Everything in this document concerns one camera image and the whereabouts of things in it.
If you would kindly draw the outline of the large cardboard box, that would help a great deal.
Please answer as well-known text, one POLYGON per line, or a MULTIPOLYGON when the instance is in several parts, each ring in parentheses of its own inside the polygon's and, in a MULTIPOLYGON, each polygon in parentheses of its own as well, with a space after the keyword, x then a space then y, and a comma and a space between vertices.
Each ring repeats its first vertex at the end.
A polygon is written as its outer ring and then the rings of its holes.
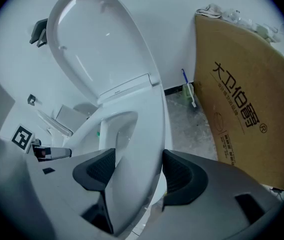
POLYGON ((195 16, 194 88, 218 160, 284 190, 284 57, 257 34, 195 16))

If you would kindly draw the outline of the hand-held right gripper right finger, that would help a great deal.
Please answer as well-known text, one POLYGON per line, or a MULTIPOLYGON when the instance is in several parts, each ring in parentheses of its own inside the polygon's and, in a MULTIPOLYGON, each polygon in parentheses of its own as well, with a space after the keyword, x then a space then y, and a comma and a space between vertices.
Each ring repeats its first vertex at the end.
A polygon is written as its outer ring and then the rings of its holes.
POLYGON ((168 149, 162 161, 167 194, 141 240, 254 240, 281 209, 235 166, 168 149))

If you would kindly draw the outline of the pale green brush holder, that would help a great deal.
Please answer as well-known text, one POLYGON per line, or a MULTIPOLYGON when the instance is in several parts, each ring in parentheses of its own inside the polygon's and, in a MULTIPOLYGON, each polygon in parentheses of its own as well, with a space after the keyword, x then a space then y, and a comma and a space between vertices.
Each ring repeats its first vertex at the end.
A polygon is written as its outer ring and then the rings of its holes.
POLYGON ((192 103, 194 98, 194 88, 191 83, 182 85, 182 97, 192 103))

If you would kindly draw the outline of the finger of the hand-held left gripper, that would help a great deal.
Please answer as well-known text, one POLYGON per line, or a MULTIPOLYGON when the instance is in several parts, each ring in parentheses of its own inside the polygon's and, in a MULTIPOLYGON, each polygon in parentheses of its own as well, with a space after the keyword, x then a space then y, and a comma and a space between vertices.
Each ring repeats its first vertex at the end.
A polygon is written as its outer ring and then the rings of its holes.
POLYGON ((72 156, 72 150, 64 147, 51 147, 50 148, 51 159, 61 159, 72 156))

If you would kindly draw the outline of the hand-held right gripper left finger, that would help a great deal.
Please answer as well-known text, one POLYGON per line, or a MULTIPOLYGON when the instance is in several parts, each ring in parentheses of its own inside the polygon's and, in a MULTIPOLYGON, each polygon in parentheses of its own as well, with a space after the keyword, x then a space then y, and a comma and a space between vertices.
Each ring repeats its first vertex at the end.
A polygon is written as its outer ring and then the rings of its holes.
POLYGON ((28 156, 25 161, 54 240, 117 237, 106 201, 115 171, 115 149, 42 162, 28 156))

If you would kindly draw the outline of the white crumpled rag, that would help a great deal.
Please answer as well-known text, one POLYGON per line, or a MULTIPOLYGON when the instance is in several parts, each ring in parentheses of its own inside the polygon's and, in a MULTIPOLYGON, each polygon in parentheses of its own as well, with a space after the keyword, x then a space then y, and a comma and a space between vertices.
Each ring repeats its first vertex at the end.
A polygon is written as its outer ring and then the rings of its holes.
POLYGON ((213 19, 218 19, 218 18, 222 17, 223 9, 220 6, 218 6, 214 3, 211 3, 206 7, 197 9, 196 15, 201 15, 201 16, 205 16, 205 17, 209 17, 209 18, 213 18, 213 19))

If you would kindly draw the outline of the blue handled white brush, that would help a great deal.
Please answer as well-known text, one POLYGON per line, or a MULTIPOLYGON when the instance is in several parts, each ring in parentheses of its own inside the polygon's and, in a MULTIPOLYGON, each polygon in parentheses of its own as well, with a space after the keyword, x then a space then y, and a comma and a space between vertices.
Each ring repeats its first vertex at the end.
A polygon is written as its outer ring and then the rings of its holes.
POLYGON ((192 89, 191 89, 191 86, 190 86, 189 81, 188 81, 188 79, 187 79, 186 73, 185 73, 185 71, 184 71, 183 69, 181 69, 181 71, 182 71, 183 77, 184 77, 184 79, 185 79, 185 81, 186 81, 186 85, 187 85, 187 88, 188 88, 188 90, 189 90, 190 97, 191 97, 191 99, 192 99, 192 106, 193 106, 194 108, 196 108, 197 105, 196 105, 196 103, 195 103, 194 94, 192 93, 192 89))

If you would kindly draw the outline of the dark wall tissue holder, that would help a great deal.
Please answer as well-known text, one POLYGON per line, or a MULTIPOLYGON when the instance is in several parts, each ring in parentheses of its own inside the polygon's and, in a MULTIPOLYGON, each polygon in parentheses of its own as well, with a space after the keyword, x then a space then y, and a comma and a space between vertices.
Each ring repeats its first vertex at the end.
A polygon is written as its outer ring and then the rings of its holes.
POLYGON ((35 23, 29 41, 30 44, 36 43, 36 46, 38 48, 47 44, 47 37, 46 37, 47 21, 48 19, 46 18, 39 20, 35 23))
POLYGON ((34 95, 30 94, 27 98, 27 103, 31 106, 41 106, 42 102, 34 95))

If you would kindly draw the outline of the clear crumpled plastic wrap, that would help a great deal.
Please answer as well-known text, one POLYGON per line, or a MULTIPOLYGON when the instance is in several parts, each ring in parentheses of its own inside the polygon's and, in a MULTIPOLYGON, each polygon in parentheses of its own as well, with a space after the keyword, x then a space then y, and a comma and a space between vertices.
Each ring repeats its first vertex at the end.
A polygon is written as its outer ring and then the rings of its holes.
POLYGON ((238 10, 229 9, 223 11, 222 19, 254 32, 269 43, 279 43, 283 40, 277 28, 267 24, 255 23, 251 19, 243 18, 238 10))

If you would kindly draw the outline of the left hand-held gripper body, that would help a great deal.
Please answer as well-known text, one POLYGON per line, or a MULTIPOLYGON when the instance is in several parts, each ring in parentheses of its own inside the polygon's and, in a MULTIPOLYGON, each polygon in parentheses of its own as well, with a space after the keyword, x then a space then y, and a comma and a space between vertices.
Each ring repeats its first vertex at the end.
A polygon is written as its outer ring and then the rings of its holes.
POLYGON ((35 156, 39 162, 50 161, 50 148, 44 147, 41 140, 23 125, 18 125, 11 138, 11 142, 18 146, 23 153, 35 156))

